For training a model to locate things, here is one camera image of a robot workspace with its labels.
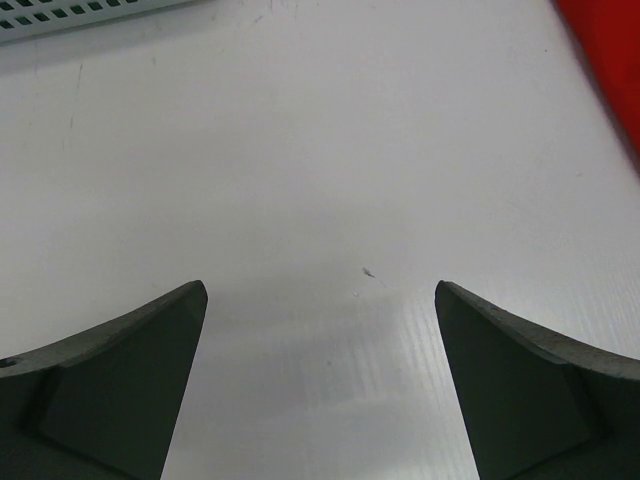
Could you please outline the red t shirt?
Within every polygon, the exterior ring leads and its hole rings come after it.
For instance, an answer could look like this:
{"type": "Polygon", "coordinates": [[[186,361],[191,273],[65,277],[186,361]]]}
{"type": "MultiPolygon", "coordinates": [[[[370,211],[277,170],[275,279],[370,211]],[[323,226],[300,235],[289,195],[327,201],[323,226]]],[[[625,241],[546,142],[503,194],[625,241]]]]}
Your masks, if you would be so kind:
{"type": "Polygon", "coordinates": [[[552,3],[635,173],[639,172],[639,2],[552,3]]]}

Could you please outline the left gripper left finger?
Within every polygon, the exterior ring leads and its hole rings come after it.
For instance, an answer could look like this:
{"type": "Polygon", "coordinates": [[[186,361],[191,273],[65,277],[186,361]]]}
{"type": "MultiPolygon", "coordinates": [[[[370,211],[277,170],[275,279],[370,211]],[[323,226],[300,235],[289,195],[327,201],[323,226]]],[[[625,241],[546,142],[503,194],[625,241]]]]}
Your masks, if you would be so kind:
{"type": "Polygon", "coordinates": [[[160,478],[207,302],[203,282],[188,282],[2,359],[2,478],[160,478]]]}

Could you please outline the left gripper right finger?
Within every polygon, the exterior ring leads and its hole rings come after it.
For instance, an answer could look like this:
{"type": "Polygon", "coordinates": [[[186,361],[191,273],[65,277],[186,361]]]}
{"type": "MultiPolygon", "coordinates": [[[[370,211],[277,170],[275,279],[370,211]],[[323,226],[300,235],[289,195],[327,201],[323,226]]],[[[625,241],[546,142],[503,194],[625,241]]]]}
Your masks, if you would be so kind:
{"type": "Polygon", "coordinates": [[[448,281],[437,319],[482,479],[636,479],[639,362],[448,281]]]}

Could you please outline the white plastic basket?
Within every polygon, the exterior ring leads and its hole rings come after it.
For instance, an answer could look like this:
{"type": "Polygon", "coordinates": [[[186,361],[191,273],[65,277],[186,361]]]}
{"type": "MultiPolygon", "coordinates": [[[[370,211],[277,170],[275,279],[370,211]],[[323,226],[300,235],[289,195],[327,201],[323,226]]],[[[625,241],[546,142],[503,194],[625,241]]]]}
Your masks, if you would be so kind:
{"type": "Polygon", "coordinates": [[[190,0],[1,0],[1,44],[161,12],[190,0]]]}

